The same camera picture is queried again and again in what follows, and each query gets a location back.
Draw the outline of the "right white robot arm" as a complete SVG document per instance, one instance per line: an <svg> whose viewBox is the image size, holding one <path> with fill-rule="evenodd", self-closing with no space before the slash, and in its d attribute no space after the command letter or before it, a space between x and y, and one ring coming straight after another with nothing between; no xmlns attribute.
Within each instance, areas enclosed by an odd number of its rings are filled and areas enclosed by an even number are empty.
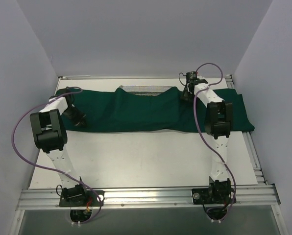
<svg viewBox="0 0 292 235"><path fill-rule="evenodd" d="M218 202L224 194L231 193L227 148L233 127L233 104L225 101L203 83L185 85L182 99L193 102L199 99L206 107L204 130L209 140L205 140L202 134L200 137L211 150L212 156L207 197L212 202Z"/></svg>

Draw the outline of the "dark green surgical cloth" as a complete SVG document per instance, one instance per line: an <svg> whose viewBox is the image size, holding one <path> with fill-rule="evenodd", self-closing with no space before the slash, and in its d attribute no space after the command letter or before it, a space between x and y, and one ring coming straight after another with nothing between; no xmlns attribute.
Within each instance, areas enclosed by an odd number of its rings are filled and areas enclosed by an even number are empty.
<svg viewBox="0 0 292 235"><path fill-rule="evenodd" d="M99 92L73 90L74 105L86 114L86 127L75 127L65 117L66 130L88 133L151 132L174 130L196 133L195 117L204 132L206 107L181 100L177 87L158 96L139 96L117 90Z"/></svg>

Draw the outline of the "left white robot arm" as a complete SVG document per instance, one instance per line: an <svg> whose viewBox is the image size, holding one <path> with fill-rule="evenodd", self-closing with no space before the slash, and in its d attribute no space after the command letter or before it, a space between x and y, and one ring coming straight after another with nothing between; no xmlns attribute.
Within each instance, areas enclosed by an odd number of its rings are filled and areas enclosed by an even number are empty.
<svg viewBox="0 0 292 235"><path fill-rule="evenodd" d="M52 96L45 108L30 115L34 142L51 159L61 180L61 197L73 201L76 205L87 202L88 193L80 183L81 177L76 173L65 145L67 132L62 120L65 116L73 126L86 127L86 115L75 107L74 96L68 89Z"/></svg>

